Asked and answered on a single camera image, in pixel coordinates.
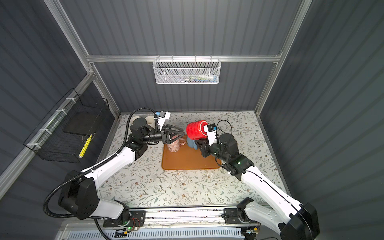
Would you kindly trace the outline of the light green mug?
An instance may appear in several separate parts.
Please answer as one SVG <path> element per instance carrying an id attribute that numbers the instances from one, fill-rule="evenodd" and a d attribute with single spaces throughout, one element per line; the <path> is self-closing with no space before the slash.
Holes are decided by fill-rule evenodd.
<path id="1" fill-rule="evenodd" d="M 134 122 L 136 119 L 139 119 L 139 118 L 141 118 L 141 117 L 140 117 L 140 116 L 133 116 L 133 117 L 131 117 L 130 125 L 132 125 L 133 122 Z"/>

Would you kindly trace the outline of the white mug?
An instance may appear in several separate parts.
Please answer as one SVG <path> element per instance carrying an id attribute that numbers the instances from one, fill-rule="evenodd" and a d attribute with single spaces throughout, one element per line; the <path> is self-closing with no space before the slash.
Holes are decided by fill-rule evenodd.
<path id="1" fill-rule="evenodd" d="M 153 129 L 156 128 L 157 124 L 155 123 L 154 116 L 147 116 L 145 117 L 147 124 L 152 127 Z"/>

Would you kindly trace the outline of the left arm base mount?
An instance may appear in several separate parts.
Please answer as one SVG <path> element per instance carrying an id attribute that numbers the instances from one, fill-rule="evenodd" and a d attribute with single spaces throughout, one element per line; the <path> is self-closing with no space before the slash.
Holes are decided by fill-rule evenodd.
<path id="1" fill-rule="evenodd" d="M 146 219 L 146 211 L 123 211 L 117 219 L 107 219 L 103 223 L 104 228 L 114 227 L 142 227 Z"/>

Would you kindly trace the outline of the red mug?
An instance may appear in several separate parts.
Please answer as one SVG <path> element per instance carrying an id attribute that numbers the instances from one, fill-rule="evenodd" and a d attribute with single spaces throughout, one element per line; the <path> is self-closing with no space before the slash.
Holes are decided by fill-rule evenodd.
<path id="1" fill-rule="evenodd" d="M 206 139 L 208 134 L 204 130 L 204 126 L 208 124 L 206 120 L 189 123 L 186 128 L 188 138 L 191 140 Z"/>

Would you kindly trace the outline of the pink ghost pattern mug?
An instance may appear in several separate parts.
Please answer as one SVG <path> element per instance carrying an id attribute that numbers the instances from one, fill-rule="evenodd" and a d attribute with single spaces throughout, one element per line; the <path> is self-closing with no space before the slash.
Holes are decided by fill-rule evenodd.
<path id="1" fill-rule="evenodd" d="M 176 153 L 180 150 L 181 146 L 186 144 L 186 140 L 184 138 L 180 138 L 176 140 L 175 142 L 168 144 L 167 148 L 171 153 Z"/>

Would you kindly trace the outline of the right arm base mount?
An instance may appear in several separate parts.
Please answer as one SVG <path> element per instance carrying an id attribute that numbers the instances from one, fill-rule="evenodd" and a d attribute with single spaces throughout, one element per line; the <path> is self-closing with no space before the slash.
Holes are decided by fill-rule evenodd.
<path id="1" fill-rule="evenodd" d="M 259 224 L 259 222 L 251 220 L 246 216 L 245 211 L 238 210 L 237 208 L 224 208 L 221 217 L 225 220 L 227 225 L 230 224 Z"/>

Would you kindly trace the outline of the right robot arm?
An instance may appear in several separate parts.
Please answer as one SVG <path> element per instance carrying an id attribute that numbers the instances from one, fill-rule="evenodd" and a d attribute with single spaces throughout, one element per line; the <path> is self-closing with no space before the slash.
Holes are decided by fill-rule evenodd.
<path id="1" fill-rule="evenodd" d="M 208 139 L 195 141 L 202 156 L 213 156 L 222 167 L 239 181 L 256 191 L 271 207 L 260 206 L 251 198 L 237 205 L 237 216 L 247 223 L 256 221 L 273 230 L 283 240 L 314 240 L 320 234 L 318 213 L 309 203 L 295 200 L 270 181 L 246 156 L 240 153 L 231 134 L 222 134 L 211 143 Z"/>

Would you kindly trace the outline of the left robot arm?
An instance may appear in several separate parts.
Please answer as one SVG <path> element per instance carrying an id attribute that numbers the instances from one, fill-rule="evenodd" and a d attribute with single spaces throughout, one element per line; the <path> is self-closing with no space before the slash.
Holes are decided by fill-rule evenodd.
<path id="1" fill-rule="evenodd" d="M 98 189 L 120 169 L 138 160 L 149 144 L 171 144 L 185 134 L 182 128 L 172 125 L 152 128 L 144 118 L 134 120 L 130 130 L 124 145 L 116 153 L 89 169 L 67 175 L 58 200 L 61 208 L 79 220 L 109 218 L 123 224 L 128 222 L 130 208 L 119 201 L 100 198 Z"/>

